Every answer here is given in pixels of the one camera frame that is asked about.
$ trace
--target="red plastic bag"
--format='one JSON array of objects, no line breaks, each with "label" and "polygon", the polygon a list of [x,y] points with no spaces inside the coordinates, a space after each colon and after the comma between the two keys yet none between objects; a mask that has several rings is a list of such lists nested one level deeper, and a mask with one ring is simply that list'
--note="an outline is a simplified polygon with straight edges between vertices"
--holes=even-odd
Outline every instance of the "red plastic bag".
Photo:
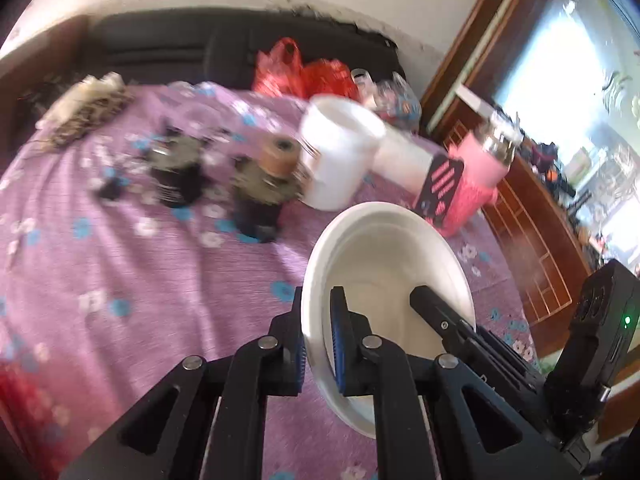
[{"label": "red plastic bag", "polygon": [[289,94],[306,98],[302,83],[302,58],[294,40],[282,38],[270,53],[258,53],[252,89],[271,97]]},{"label": "red plastic bag", "polygon": [[337,59],[309,63],[302,69],[302,82],[307,98],[316,94],[335,94],[357,101],[360,97],[349,67]]}]

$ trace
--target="window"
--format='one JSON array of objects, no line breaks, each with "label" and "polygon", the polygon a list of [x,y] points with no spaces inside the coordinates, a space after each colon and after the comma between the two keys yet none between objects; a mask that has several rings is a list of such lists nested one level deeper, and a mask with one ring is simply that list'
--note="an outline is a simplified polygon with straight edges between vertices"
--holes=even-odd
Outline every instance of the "window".
[{"label": "window", "polygon": [[495,101],[591,199],[578,218],[608,258],[640,264],[640,45],[609,0],[550,0]]}]

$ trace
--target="bed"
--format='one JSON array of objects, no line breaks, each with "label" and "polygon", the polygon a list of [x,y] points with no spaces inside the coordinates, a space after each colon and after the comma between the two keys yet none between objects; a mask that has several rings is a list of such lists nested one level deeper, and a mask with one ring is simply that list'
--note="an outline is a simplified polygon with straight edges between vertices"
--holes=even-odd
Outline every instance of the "bed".
[{"label": "bed", "polygon": [[[123,113],[62,152],[22,145],[0,180],[0,400],[47,479],[184,356],[220,358],[264,334],[290,309],[336,215],[289,203],[271,244],[227,217],[230,156],[254,155],[265,132],[295,135],[304,101],[216,83],[130,90]],[[210,185],[188,208],[160,205],[136,158],[165,121],[214,138],[203,158]],[[112,166],[122,168],[116,202],[95,195]],[[370,174],[354,203],[411,198]],[[482,215],[447,241],[478,323],[535,361],[515,283]],[[309,370],[300,397],[270,399],[264,441],[265,479],[376,477],[375,442],[331,412]]]}]

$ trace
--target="black headboard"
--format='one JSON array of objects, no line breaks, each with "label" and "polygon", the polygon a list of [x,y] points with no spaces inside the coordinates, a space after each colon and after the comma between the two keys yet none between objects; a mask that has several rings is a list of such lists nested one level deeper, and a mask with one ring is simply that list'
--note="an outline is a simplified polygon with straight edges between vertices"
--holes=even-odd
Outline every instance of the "black headboard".
[{"label": "black headboard", "polygon": [[219,7],[108,16],[90,29],[80,69],[95,76],[114,71],[141,84],[210,80],[249,89],[257,53],[285,36],[298,42],[305,63],[339,59],[374,80],[404,76],[396,44],[377,32],[292,12]]}]

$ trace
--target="white plate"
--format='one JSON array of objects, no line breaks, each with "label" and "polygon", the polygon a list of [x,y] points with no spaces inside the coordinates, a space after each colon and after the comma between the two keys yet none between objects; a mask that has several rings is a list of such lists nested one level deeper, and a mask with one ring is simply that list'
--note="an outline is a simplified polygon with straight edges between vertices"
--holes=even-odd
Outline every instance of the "white plate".
[{"label": "white plate", "polygon": [[434,358],[440,337],[409,306],[417,285],[429,285],[475,329],[471,292],[458,260],[438,232],[407,209],[367,202],[338,215],[322,232],[306,267],[302,332],[311,371],[332,410],[354,430],[375,438],[370,397],[343,397],[334,375],[329,293],[341,285],[349,310],[407,353]]}]

